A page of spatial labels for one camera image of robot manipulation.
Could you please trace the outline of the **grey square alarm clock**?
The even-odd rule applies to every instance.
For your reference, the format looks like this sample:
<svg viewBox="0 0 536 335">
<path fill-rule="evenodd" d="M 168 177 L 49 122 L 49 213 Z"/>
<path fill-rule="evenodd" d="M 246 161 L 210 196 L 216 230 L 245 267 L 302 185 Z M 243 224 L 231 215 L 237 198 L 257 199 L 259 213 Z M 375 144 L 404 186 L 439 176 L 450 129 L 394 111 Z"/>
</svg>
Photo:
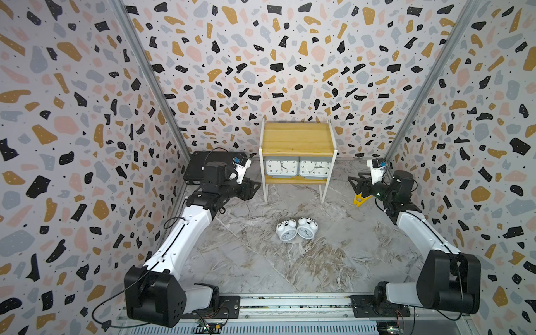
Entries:
<svg viewBox="0 0 536 335">
<path fill-rule="evenodd" d="M 330 157 L 301 157 L 299 176 L 307 179 L 326 179 L 330 176 L 332 159 Z"/>
<path fill-rule="evenodd" d="M 266 175 L 274 178 L 291 178 L 299 174 L 300 159 L 291 156 L 269 156 L 265 161 Z"/>
</svg>

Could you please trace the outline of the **white twin-bell clock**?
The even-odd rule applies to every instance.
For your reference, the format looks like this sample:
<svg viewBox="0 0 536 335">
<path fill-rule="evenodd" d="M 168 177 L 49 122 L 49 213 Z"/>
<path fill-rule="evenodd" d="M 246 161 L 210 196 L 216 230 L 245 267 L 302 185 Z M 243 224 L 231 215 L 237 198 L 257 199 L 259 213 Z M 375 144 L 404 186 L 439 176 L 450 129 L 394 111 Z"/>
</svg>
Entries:
<svg viewBox="0 0 536 335">
<path fill-rule="evenodd" d="M 297 222 L 294 219 L 285 220 L 276 226 L 276 234 L 283 242 L 293 240 L 297 236 Z"/>
<path fill-rule="evenodd" d="M 297 222 L 297 234 L 306 240 L 312 240 L 318 231 L 318 224 L 311 218 L 301 217 Z"/>
</svg>

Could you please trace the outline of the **wooden two-tier shelf white frame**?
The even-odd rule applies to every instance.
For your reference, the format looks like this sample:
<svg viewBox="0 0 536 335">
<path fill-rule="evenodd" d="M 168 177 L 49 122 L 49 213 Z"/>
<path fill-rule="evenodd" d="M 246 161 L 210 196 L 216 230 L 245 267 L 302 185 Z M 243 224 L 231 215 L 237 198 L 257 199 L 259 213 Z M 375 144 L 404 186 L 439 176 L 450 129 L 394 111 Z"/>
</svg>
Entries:
<svg viewBox="0 0 536 335">
<path fill-rule="evenodd" d="M 319 187 L 320 202 L 324 203 L 338 154 L 334 129 L 330 121 L 326 123 L 268 122 L 261 126 L 258 150 L 262 174 L 263 197 L 268 199 L 270 184 L 311 184 Z M 265 161 L 269 156 L 330 157 L 331 174 L 326 179 L 304 177 L 274 178 L 266 175 Z"/>
</svg>

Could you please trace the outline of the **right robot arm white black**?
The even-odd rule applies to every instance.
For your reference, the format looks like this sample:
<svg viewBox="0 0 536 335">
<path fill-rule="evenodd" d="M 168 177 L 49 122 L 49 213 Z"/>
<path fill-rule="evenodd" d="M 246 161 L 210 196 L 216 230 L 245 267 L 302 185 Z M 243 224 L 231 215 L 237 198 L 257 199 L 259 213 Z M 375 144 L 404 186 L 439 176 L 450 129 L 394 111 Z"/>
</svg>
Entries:
<svg viewBox="0 0 536 335">
<path fill-rule="evenodd" d="M 402 230 L 424 258 L 416 281 L 380 282 L 374 290 L 372 307 L 376 312 L 395 307 L 420 307 L 460 315 L 480 309 L 481 263 L 472 254 L 450 244 L 428 222 L 411 200 L 416 182 L 403 170 L 394 172 L 389 183 L 374 181 L 364 173 L 349 177 L 356 195 L 372 196 L 380 209 Z"/>
</svg>

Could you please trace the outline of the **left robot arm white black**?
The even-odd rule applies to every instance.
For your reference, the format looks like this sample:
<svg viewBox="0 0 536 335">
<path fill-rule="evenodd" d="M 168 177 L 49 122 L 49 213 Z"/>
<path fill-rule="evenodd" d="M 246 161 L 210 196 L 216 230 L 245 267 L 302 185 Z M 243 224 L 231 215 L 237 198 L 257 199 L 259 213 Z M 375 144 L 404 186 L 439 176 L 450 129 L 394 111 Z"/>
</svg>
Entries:
<svg viewBox="0 0 536 335">
<path fill-rule="evenodd" d="M 250 166 L 247 157 L 204 164 L 202 181 L 186 199 L 166 241 L 142 267 L 132 267 L 124 277 L 130 319 L 174 327 L 185 314 L 219 310 L 217 286 L 197 283 L 183 288 L 180 274 L 196 242 L 229 200 L 250 200 L 260 188 L 258 181 L 245 176 Z"/>
</svg>

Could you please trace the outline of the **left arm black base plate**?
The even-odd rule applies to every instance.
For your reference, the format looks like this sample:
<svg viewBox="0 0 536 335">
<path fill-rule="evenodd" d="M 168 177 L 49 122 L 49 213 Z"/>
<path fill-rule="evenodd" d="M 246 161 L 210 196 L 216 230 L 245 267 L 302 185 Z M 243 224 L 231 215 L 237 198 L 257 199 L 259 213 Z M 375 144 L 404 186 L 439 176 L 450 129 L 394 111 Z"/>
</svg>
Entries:
<svg viewBox="0 0 536 335">
<path fill-rule="evenodd" d="M 184 314 L 182 319 L 237 319 L 240 313 L 240 296 L 224 295 L 213 298 L 207 308 Z"/>
</svg>

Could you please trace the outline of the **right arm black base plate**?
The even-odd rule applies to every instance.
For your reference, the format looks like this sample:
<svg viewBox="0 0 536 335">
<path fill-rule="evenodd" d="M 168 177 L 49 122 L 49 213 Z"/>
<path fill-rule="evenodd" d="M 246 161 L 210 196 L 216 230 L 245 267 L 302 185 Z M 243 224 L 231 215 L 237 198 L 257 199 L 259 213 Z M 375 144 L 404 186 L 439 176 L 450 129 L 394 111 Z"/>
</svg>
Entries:
<svg viewBox="0 0 536 335">
<path fill-rule="evenodd" d="M 373 295 L 351 295 L 350 306 L 355 318 L 396 318 L 410 316 L 407 306 L 392 304 L 388 301 L 377 302 Z"/>
</svg>

